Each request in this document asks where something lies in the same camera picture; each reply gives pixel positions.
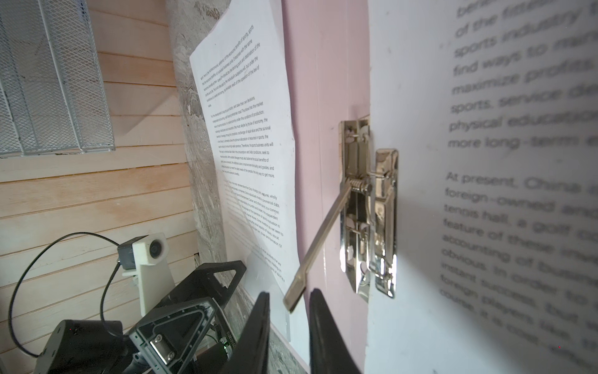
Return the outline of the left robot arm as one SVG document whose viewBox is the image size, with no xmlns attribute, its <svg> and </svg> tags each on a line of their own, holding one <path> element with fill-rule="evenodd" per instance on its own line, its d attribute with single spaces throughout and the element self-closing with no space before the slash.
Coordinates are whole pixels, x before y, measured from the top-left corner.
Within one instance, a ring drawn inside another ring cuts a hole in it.
<svg viewBox="0 0 598 374">
<path fill-rule="evenodd" d="M 224 318 L 246 272 L 241 260 L 204 263 L 129 332 L 120 321 L 65 319 L 36 373 L 216 373 L 236 344 Z"/>
</svg>

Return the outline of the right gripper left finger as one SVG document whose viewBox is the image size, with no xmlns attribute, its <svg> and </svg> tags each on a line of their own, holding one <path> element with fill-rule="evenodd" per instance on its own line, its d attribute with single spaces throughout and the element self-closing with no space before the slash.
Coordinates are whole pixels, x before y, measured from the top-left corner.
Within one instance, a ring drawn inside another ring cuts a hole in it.
<svg viewBox="0 0 598 374">
<path fill-rule="evenodd" d="M 267 373 L 269 358 L 269 293 L 261 292 L 236 344 L 220 373 Z"/>
</svg>

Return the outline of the printed paper sheet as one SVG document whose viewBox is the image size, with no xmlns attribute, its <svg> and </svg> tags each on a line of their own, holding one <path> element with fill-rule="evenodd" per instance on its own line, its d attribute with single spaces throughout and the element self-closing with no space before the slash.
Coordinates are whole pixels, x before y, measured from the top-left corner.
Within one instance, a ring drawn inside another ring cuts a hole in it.
<svg viewBox="0 0 598 374">
<path fill-rule="evenodd" d="M 302 366 L 305 307 L 283 304 L 299 267 L 295 140 L 279 1 L 233 1 L 190 56 L 221 198 L 227 258 L 247 268 L 250 298 L 270 296 L 270 321 Z"/>
<path fill-rule="evenodd" d="M 597 371 L 597 4 L 371 1 L 396 293 L 368 373 Z"/>
</svg>

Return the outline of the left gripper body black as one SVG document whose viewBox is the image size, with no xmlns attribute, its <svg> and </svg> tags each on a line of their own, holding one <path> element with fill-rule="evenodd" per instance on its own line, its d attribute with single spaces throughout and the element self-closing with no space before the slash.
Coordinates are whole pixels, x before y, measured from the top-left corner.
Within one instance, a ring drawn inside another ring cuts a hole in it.
<svg viewBox="0 0 598 374">
<path fill-rule="evenodd" d="M 218 373 L 237 344 L 225 316 L 246 272 L 241 260 L 204 263 L 128 333 L 125 373 Z"/>
</svg>

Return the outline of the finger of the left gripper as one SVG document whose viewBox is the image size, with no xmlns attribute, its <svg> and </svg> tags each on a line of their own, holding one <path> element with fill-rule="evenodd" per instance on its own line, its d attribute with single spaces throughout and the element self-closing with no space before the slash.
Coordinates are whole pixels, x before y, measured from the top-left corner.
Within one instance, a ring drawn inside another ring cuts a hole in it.
<svg viewBox="0 0 598 374">
<path fill-rule="evenodd" d="M 196 352 L 220 307 L 210 297 L 156 307 L 128 333 L 154 373 L 197 373 Z"/>
<path fill-rule="evenodd" d="M 176 285 L 160 301 L 160 306 L 210 297 L 223 309 L 235 293 L 245 272 L 246 266 L 241 260 L 204 263 Z"/>
</svg>

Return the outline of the pink file folder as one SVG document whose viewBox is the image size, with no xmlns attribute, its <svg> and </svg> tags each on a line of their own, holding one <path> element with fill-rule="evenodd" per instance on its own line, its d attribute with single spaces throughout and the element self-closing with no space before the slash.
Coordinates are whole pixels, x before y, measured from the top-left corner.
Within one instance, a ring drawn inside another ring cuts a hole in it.
<svg viewBox="0 0 598 374">
<path fill-rule="evenodd" d="M 368 1 L 282 1 L 296 144 L 297 251 L 302 262 L 339 194 L 339 124 L 370 112 Z M 341 270 L 339 220 L 308 275 L 364 372 L 368 304 Z"/>
</svg>

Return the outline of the metal folder clip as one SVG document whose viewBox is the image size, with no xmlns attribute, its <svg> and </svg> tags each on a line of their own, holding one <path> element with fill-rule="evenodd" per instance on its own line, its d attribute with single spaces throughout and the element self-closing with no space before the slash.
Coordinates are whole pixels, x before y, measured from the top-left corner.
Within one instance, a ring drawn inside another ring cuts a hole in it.
<svg viewBox="0 0 598 374">
<path fill-rule="evenodd" d="M 389 148 L 372 151 L 370 123 L 370 118 L 364 117 L 339 125 L 339 195 L 283 298 L 289 312 L 303 296 L 308 274 L 336 223 L 341 270 L 354 294 L 368 300 L 371 287 L 391 299 L 396 294 L 399 152 Z"/>
</svg>

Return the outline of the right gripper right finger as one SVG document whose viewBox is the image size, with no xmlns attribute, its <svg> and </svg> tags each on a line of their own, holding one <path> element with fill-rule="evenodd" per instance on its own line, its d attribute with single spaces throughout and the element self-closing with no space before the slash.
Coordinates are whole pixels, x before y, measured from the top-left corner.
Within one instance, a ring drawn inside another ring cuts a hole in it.
<svg viewBox="0 0 598 374">
<path fill-rule="evenodd" d="M 311 373 L 361 373 L 318 288 L 310 294 L 308 323 Z"/>
</svg>

